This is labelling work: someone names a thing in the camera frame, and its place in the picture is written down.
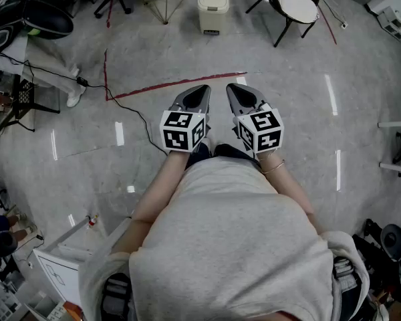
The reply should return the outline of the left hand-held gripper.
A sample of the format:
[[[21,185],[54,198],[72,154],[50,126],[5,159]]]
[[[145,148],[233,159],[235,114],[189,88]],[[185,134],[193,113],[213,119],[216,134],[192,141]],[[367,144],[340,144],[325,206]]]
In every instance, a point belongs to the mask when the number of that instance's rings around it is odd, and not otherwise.
[[[160,121],[164,150],[189,153],[197,150],[211,129],[208,125],[210,97],[211,87],[198,85],[174,99],[172,106],[163,112]]]

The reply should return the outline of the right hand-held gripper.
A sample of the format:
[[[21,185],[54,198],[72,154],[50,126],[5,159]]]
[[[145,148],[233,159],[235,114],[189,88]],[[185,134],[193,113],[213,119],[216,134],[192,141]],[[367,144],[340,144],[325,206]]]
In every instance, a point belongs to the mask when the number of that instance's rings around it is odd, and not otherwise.
[[[235,115],[235,132],[245,151],[259,154],[280,148],[284,125],[278,109],[266,103],[260,91],[247,85],[230,83],[226,92]]]

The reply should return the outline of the cream pedal trash bin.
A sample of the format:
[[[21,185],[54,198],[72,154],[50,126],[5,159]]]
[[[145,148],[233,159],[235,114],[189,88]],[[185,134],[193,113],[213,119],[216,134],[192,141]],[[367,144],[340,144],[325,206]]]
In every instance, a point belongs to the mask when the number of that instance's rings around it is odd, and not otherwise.
[[[220,35],[226,32],[229,0],[198,0],[200,31]]]

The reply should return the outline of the person's left forearm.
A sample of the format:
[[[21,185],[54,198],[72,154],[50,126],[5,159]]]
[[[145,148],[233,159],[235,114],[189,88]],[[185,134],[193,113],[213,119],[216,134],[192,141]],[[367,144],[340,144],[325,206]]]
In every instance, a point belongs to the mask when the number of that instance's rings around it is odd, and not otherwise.
[[[169,204],[179,185],[189,159],[189,153],[172,151],[153,181],[140,198],[133,214],[134,221],[153,224]]]

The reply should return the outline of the person's right forearm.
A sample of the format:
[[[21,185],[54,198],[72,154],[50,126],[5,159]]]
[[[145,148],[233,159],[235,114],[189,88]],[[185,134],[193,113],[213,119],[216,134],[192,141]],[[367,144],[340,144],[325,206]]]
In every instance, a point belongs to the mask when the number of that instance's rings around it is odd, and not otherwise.
[[[308,219],[313,222],[313,207],[301,185],[287,170],[285,161],[273,151],[259,153],[257,158],[262,173],[265,175],[272,187],[279,194],[293,199],[303,209]]]

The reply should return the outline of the red floor tape line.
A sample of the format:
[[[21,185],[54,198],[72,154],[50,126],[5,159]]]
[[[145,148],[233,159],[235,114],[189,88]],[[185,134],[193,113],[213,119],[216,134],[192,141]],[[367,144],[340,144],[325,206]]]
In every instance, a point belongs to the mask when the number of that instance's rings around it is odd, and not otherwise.
[[[103,75],[104,75],[105,101],[110,101],[110,100],[113,100],[113,97],[112,97],[111,91],[108,89],[108,76],[107,76],[107,67],[106,67],[107,57],[108,57],[107,51],[108,50],[105,50],[105,52],[104,52]],[[247,72],[228,72],[228,73],[214,74],[211,76],[203,76],[203,77],[193,78],[193,79],[183,79],[183,80],[174,81],[174,82],[165,82],[165,83],[161,83],[161,84],[157,84],[157,85],[153,85],[153,86],[144,87],[144,88],[141,88],[138,90],[133,90],[133,91],[127,92],[127,93],[117,94],[117,95],[115,95],[115,98],[124,98],[124,97],[128,97],[128,96],[133,96],[133,95],[153,91],[153,90],[158,90],[158,89],[172,87],[172,86],[178,86],[181,84],[189,84],[189,83],[194,83],[194,82],[203,82],[203,81],[207,81],[207,80],[216,80],[216,79],[223,79],[223,78],[236,78],[239,76],[244,76],[245,74],[247,74]]]

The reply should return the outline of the person's dark trousers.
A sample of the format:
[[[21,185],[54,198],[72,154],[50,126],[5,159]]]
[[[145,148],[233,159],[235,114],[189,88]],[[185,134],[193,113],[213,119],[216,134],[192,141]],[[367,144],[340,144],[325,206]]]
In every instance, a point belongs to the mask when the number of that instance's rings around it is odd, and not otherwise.
[[[215,157],[227,157],[233,159],[242,159],[245,161],[252,162],[258,169],[260,169],[260,163],[254,158],[251,158],[249,155],[245,154],[241,150],[223,143],[219,144],[215,147],[214,151],[211,151],[209,147],[201,142],[198,149],[192,152],[188,158],[188,162],[185,166],[185,169],[190,168],[194,164]]]

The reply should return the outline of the dark chair with white seat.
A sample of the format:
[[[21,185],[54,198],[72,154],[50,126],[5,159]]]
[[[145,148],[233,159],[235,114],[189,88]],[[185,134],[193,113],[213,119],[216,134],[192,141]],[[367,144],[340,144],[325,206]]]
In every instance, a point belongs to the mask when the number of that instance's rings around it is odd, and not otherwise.
[[[246,10],[246,14],[250,13],[262,1],[257,0]],[[292,23],[307,25],[307,29],[301,35],[304,38],[319,19],[319,0],[268,0],[268,2],[278,14],[285,18],[285,28],[274,43],[274,47],[279,45]]]

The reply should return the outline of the person's grey shirt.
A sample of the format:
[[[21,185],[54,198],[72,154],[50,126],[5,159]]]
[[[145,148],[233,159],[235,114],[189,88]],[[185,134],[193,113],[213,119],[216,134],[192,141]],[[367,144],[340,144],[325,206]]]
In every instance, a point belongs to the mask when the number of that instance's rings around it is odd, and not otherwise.
[[[252,162],[215,157],[153,224],[131,219],[80,292],[87,321],[342,321],[369,285],[351,236],[320,231]]]

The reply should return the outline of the black metal mesh rack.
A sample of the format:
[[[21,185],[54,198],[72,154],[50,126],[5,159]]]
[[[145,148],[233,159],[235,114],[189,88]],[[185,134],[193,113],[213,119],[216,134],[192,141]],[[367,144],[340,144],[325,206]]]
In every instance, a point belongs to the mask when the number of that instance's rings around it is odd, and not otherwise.
[[[11,103],[9,107],[4,107],[4,111],[0,111],[0,132],[7,127],[19,125],[24,129],[35,132],[35,128],[27,127],[21,123],[21,119],[31,111],[48,112],[59,114],[60,102],[58,109],[53,109],[36,102],[37,87],[20,76],[15,76],[13,79],[12,92],[10,95]]]

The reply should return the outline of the black equipment pile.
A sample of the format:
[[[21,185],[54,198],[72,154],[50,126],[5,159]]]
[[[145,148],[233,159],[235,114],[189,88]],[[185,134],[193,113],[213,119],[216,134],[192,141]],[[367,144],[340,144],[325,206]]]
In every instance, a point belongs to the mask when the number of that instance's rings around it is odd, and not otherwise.
[[[370,272],[370,288],[388,292],[401,303],[401,227],[388,224],[381,228],[367,219],[363,236],[352,238]]]

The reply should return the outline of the white storage box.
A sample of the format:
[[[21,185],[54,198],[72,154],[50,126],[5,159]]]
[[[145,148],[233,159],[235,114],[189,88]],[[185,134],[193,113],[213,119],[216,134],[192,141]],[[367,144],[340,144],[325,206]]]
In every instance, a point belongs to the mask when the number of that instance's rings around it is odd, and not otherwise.
[[[82,306],[82,275],[110,253],[130,221],[129,217],[123,218],[117,228],[108,233],[101,221],[90,225],[90,218],[85,217],[45,249],[34,251],[41,268],[62,300]]]

